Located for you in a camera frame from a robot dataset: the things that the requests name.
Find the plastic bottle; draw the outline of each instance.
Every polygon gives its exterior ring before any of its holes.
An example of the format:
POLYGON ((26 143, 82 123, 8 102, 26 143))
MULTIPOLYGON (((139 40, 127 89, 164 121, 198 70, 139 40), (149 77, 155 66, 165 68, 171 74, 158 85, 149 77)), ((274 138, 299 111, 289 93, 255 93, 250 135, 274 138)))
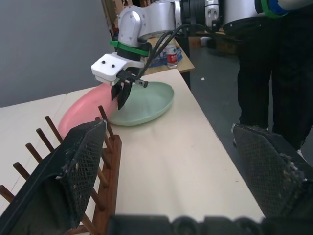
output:
POLYGON ((167 55, 167 66, 170 69, 177 68, 178 57, 174 38, 166 46, 165 51, 167 55))

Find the robotic arm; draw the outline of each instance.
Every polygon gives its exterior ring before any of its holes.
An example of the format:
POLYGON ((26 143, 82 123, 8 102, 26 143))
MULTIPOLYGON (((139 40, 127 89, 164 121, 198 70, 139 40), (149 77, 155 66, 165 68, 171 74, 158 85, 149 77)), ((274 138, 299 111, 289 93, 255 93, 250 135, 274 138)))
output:
POLYGON ((176 34, 196 36, 206 31, 212 37, 222 27, 226 35, 238 36, 243 31, 262 27, 267 18, 279 18, 290 11, 313 4, 313 0, 160 0, 148 7, 130 6, 118 18, 117 42, 110 42, 116 52, 105 54, 92 67, 96 79, 112 86, 112 99, 118 108, 125 104, 132 83, 147 87, 141 77, 152 59, 166 47, 158 47, 164 38, 176 34), (153 50, 147 40, 160 37, 153 50), (148 58, 146 65, 142 57, 148 58))

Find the wooden peg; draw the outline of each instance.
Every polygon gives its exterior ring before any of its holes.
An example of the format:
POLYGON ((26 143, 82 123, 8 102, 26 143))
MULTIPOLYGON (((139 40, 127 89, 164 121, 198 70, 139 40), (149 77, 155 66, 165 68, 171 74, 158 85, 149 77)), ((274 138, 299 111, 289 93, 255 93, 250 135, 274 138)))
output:
POLYGON ((14 163, 14 164, 13 164, 13 167, 15 168, 15 170, 18 171, 18 173, 19 173, 24 179, 28 180, 28 178, 29 178, 30 175, 28 174, 28 172, 25 170, 25 168, 24 168, 19 162, 14 163))
POLYGON ((101 105, 98 106, 98 109, 99 109, 99 111, 100 111, 100 113, 101 113, 102 119, 105 120, 105 121, 107 121, 107 127, 108 127, 108 132, 109 132, 109 134, 110 134, 110 137, 111 137, 112 139, 114 139, 113 130, 112 130, 112 128, 111 128, 111 125, 109 124, 109 120, 108 120, 108 117, 107 117, 107 115, 106 115, 106 112, 104 112, 104 109, 103 109, 103 107, 102 107, 101 105))
POLYGON ((60 133, 58 132, 58 129, 55 127, 55 125, 53 124, 51 118, 49 116, 45 116, 45 120, 47 121, 49 127, 51 128, 51 130, 53 131, 55 137, 58 139, 58 141, 60 143, 62 143, 63 139, 60 135, 60 133))
POLYGON ((106 146, 109 149, 109 151, 111 153, 113 153, 112 145, 111 145, 110 140, 109 140, 109 138, 108 138, 106 133, 104 134, 104 143, 106 143, 106 146))
POLYGON ((3 185, 0 185, 0 195, 9 203, 11 203, 14 199, 14 195, 3 185))
POLYGON ((25 146, 38 163, 40 163, 43 160, 31 143, 27 143, 25 146))
POLYGON ((36 130, 36 132, 38 133, 39 137, 42 139, 42 141, 45 143, 45 145, 47 146, 47 148, 49 149, 50 152, 54 151, 54 148, 52 146, 52 144, 49 142, 48 138, 45 136, 45 134, 43 133, 43 131, 38 128, 36 130))
POLYGON ((100 199, 99 195, 97 194, 96 190, 94 190, 94 188, 92 189, 91 197, 96 203, 96 205, 99 207, 99 209, 101 211, 104 211, 106 206, 104 205, 103 201, 100 199))
POLYGON ((103 184, 103 187, 107 188, 109 186, 108 181, 106 177, 104 176, 102 170, 98 167, 98 177, 100 179, 100 182, 103 184))
POLYGON ((100 235, 100 233, 97 231, 96 227, 93 225, 93 223, 86 214, 84 214, 82 223, 92 235, 100 235))
POLYGON ((104 135, 104 143, 106 143, 108 150, 113 153, 113 148, 107 134, 104 135))
POLYGON ((110 170, 111 169, 111 162, 110 162, 109 158, 106 156, 104 149, 102 149, 101 157, 102 157, 102 160, 103 160, 105 166, 107 167, 107 169, 110 170))
POLYGON ((82 224, 77 227, 77 229, 70 229, 68 230, 64 235, 73 235, 73 234, 82 234, 87 233, 88 230, 86 227, 82 224))

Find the person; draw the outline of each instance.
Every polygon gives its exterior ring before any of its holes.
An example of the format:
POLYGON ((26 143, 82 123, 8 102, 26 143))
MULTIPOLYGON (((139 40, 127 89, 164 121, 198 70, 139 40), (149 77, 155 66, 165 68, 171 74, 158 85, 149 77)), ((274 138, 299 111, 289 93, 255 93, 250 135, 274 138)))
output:
POLYGON ((273 132, 300 150, 313 124, 313 7, 271 19, 239 46, 241 124, 268 128, 272 77, 273 132))

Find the table surface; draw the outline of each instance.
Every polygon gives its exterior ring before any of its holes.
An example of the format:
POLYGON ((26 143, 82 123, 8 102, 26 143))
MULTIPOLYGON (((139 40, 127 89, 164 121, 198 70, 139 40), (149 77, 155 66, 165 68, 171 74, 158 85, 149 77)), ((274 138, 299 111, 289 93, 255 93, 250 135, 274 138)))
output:
MULTIPOLYGON (((148 40, 148 42, 151 43, 152 47, 155 46, 157 41, 158 41, 158 38, 151 38, 148 40)), ((180 73, 193 71, 195 69, 194 65, 191 63, 191 61, 189 60, 185 52, 182 50, 182 48, 180 49, 182 53, 182 59, 178 62, 178 65, 177 65, 178 71, 180 73)), ((168 71, 168 70, 170 70, 170 68, 167 67, 167 65, 157 66, 153 68, 148 68, 147 71, 145 72, 145 75, 153 74, 156 72, 168 71)))
MULTIPOLYGON (((143 79, 171 85, 174 102, 168 112, 149 123, 112 126, 123 142, 116 213, 166 215, 171 220, 188 215, 198 221, 206 215, 231 219, 247 216, 259 221, 263 214, 257 202, 180 73, 169 70, 143 79)), ((57 125, 66 110, 88 91, 0 110, 1 184, 17 193, 24 179, 12 164, 21 162, 29 173, 37 165, 24 145, 32 142, 42 156, 48 153, 35 129, 41 127, 53 146, 58 145, 44 116, 50 115, 57 125)), ((7 203, 2 198, 0 203, 2 213, 7 203)), ((93 208, 90 200, 88 216, 93 208)))

